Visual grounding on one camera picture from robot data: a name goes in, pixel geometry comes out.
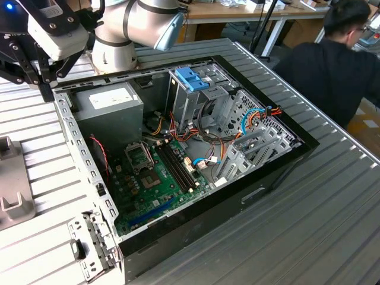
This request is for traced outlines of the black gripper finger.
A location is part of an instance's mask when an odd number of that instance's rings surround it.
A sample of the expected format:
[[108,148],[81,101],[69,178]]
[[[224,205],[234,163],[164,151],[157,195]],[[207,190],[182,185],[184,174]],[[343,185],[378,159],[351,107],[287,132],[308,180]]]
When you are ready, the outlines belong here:
[[1,38],[1,78],[14,84],[37,87],[43,101],[48,102],[48,85],[15,39]]
[[83,53],[84,51],[82,50],[65,59],[54,61],[49,67],[50,83],[47,85],[48,103],[54,100],[52,93],[53,82],[55,82],[58,78],[65,78]]

